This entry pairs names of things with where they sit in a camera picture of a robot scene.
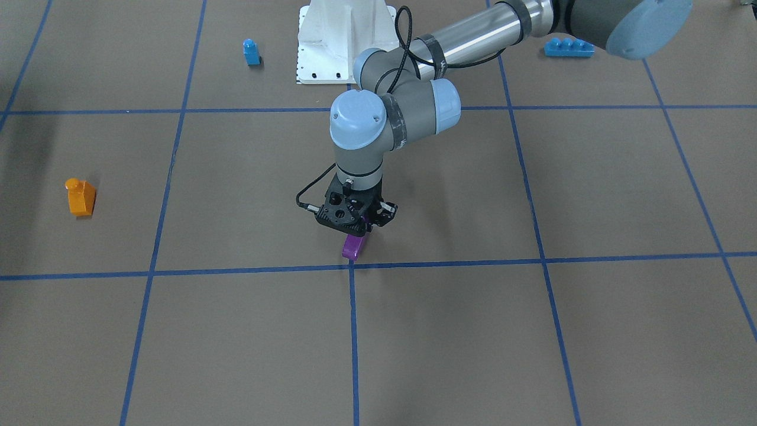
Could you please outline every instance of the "bolt hole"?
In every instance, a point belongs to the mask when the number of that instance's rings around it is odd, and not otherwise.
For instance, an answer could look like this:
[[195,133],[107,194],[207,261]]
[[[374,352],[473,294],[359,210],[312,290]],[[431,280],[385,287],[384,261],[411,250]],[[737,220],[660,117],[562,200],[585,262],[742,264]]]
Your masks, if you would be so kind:
[[329,197],[329,204],[330,205],[340,205],[341,204],[341,196],[337,193],[332,193]]

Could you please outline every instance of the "black cable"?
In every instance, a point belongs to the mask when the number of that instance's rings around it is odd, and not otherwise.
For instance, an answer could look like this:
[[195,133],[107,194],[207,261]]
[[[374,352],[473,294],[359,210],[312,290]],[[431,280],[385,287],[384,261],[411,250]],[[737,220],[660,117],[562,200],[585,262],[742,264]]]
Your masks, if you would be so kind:
[[[407,28],[408,28],[407,43],[405,43],[402,40],[402,35],[400,34],[400,15],[402,14],[403,11],[407,12]],[[410,56],[416,62],[425,64],[425,65],[430,65],[436,68],[436,63],[434,63],[433,61],[429,62],[423,58],[419,58],[418,55],[410,51],[410,42],[412,41],[412,34],[413,34],[413,14],[410,12],[410,8],[408,8],[407,6],[402,6],[401,8],[399,8],[399,10],[397,10],[397,16],[394,18],[394,33],[397,35],[397,40],[400,42],[400,47],[405,51],[405,53],[402,56],[401,66],[404,65],[405,58],[407,56]],[[503,52],[505,52],[505,49],[501,49],[494,55],[488,58],[481,59],[480,61],[469,62],[467,64],[449,64],[447,65],[447,68],[460,69],[460,68],[468,68],[468,67],[474,67],[476,65],[485,64],[486,62],[497,59],[500,55],[502,55]]]
[[332,169],[333,169],[333,168],[334,168],[335,166],[336,166],[336,163],[334,163],[334,164],[330,165],[330,166],[329,166],[329,168],[327,168],[327,169],[326,169],[326,171],[324,171],[323,173],[321,173],[321,175],[320,175],[320,176],[318,176],[318,177],[317,177],[317,178],[316,178],[316,179],[315,179],[315,180],[314,180],[313,182],[310,182],[310,183],[308,183],[308,184],[307,184],[307,186],[306,186],[306,187],[304,187],[304,188],[303,188],[303,189],[302,189],[302,190],[301,190],[301,191],[300,191],[300,192],[299,192],[299,193],[297,194],[297,196],[296,196],[296,197],[294,198],[294,200],[296,201],[296,203],[297,203],[297,206],[298,206],[298,207],[302,207],[302,208],[304,208],[305,210],[307,210],[307,206],[308,206],[308,204],[306,204],[306,203],[304,203],[304,202],[300,202],[300,197],[302,196],[302,194],[304,194],[304,193],[305,193],[306,191],[308,191],[308,190],[309,190],[309,189],[310,189],[311,187],[313,187],[313,185],[315,185],[315,184],[316,184],[316,183],[318,183],[318,182],[319,182],[319,181],[320,181],[321,179],[323,179],[323,177],[324,177],[325,175],[329,174],[329,172],[330,172],[330,171],[331,171],[331,170],[332,170]]
[[391,93],[392,90],[394,90],[394,86],[397,85],[397,81],[400,80],[400,75],[402,74],[402,70],[405,68],[405,60],[407,60],[407,56],[410,53],[410,42],[413,41],[413,13],[410,12],[410,8],[407,6],[400,7],[400,10],[397,11],[397,16],[394,17],[394,32],[397,34],[397,37],[400,37],[400,15],[403,11],[407,12],[407,45],[403,46],[404,53],[402,54],[402,61],[400,61],[400,69],[397,71],[397,73],[394,75],[394,80],[389,85],[389,89],[387,89],[387,92]]

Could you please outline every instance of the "black tape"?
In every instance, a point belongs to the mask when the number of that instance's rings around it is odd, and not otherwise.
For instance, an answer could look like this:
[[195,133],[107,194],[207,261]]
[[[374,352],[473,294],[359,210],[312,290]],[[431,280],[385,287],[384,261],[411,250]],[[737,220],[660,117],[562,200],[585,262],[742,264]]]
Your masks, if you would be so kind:
[[434,80],[444,77],[447,73],[447,58],[444,57],[444,50],[439,45],[439,41],[431,34],[424,34],[418,37],[426,45],[431,53],[431,62],[434,63]]
[[522,0],[504,0],[503,2],[497,2],[497,4],[504,3],[510,6],[518,15],[518,19],[521,21],[521,33],[520,38],[513,44],[516,45],[523,41],[526,37],[531,35],[531,12],[528,11],[525,3]]
[[391,133],[394,136],[394,148],[402,149],[407,143],[407,125],[405,124],[405,117],[402,115],[402,110],[397,104],[397,100],[391,93],[387,93],[381,97],[384,102],[384,108],[386,108],[386,120],[391,126]]

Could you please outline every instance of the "toy block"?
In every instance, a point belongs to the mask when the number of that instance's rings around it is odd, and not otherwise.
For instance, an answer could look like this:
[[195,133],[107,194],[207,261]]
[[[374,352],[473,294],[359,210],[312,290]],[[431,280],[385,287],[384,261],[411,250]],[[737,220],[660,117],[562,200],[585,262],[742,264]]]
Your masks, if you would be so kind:
[[243,43],[245,60],[247,65],[260,65],[260,54],[257,52],[257,43],[252,39],[246,39]]
[[91,216],[95,207],[97,189],[86,180],[75,177],[66,180],[68,190],[68,208],[74,216]]
[[544,54],[563,58],[591,58],[594,55],[594,45],[584,40],[551,39],[544,45]]
[[363,248],[363,244],[366,242],[367,237],[367,235],[347,235],[347,239],[344,241],[344,247],[341,250],[342,257],[350,260],[357,260],[357,256],[360,255],[360,250]]

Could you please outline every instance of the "white mounting bracket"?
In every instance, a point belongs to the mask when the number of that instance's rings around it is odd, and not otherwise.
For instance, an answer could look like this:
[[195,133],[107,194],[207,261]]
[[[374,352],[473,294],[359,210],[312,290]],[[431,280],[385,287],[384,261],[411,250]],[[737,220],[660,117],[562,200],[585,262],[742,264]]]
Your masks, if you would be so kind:
[[300,9],[297,83],[355,83],[352,64],[365,49],[392,50],[397,11],[383,0],[312,0]]

